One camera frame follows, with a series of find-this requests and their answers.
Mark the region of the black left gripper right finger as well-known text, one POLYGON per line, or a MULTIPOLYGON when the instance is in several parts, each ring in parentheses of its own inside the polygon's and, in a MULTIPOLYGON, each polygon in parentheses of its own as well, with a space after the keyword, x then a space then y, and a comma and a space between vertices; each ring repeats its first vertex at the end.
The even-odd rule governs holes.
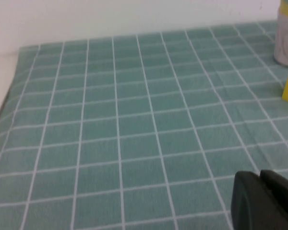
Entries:
POLYGON ((272 170, 261 170, 260 179, 288 214, 288 179, 272 170))

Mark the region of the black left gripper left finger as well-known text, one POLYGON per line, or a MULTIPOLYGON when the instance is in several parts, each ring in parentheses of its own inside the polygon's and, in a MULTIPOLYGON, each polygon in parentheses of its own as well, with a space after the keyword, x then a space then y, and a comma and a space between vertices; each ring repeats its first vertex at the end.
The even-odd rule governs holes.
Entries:
POLYGON ((231 216, 236 230, 288 230, 288 214, 260 175, 249 171, 235 174, 231 216))

